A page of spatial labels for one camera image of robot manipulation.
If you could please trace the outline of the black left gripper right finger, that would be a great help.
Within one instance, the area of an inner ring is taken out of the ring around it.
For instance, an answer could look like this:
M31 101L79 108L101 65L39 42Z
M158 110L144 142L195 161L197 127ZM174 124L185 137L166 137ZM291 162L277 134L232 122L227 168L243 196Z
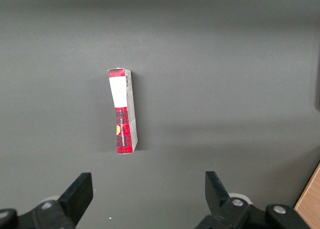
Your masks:
M197 229L308 229L290 206L269 204L260 210L238 196L230 196L214 171L205 173L205 199L210 214Z

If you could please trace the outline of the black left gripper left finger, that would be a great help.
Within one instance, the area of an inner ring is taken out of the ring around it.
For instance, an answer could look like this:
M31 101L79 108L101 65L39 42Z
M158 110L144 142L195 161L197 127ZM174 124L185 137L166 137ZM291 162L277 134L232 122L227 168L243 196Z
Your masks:
M18 215L13 208L0 210L2 229L74 229L93 199L90 172L81 173L58 199L47 199Z

